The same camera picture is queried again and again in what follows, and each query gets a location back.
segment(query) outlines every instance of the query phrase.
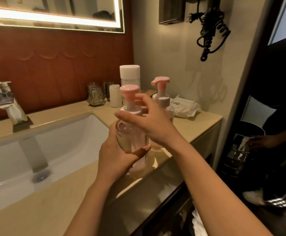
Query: faucet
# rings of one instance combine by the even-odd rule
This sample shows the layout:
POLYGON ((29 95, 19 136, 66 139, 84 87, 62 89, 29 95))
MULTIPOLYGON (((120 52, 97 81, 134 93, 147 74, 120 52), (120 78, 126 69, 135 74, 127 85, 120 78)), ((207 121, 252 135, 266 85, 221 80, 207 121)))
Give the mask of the faucet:
POLYGON ((15 99, 9 83, 11 81, 0 82, 0 109, 5 109, 13 125, 16 125, 27 121, 28 118, 15 99))

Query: red wall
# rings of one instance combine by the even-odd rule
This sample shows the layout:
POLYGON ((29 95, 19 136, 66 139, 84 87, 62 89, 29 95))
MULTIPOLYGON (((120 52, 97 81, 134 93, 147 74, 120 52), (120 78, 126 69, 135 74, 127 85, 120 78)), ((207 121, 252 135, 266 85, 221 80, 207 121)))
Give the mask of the red wall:
POLYGON ((90 82, 120 83, 119 66, 133 64, 131 0, 123 2, 125 34, 0 27, 0 80, 12 81, 26 113, 86 99, 90 82))

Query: illuminated mirror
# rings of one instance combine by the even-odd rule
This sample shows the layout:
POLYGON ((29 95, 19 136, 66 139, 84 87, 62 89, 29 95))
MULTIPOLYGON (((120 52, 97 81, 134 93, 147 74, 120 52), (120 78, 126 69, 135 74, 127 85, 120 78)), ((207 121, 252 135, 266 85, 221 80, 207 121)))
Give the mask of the illuminated mirror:
POLYGON ((0 0, 0 25, 125 32, 122 0, 0 0))

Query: white sink basin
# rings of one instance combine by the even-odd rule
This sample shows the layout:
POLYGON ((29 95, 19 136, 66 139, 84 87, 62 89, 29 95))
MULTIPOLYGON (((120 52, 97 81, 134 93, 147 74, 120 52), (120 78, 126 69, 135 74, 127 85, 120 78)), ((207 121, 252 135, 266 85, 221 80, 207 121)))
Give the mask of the white sink basin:
POLYGON ((109 129, 86 114, 0 140, 0 210, 98 160, 109 129), (33 183, 31 166, 48 163, 50 176, 33 183))

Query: sneaker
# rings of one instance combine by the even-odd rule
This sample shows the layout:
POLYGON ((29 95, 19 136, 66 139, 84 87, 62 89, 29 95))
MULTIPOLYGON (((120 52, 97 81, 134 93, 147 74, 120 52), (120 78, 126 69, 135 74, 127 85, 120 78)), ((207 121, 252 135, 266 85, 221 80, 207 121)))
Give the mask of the sneaker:
POLYGON ((243 198, 245 198, 250 203, 257 206, 264 206, 265 202, 263 200, 263 190, 256 191, 246 191, 242 193, 243 198))

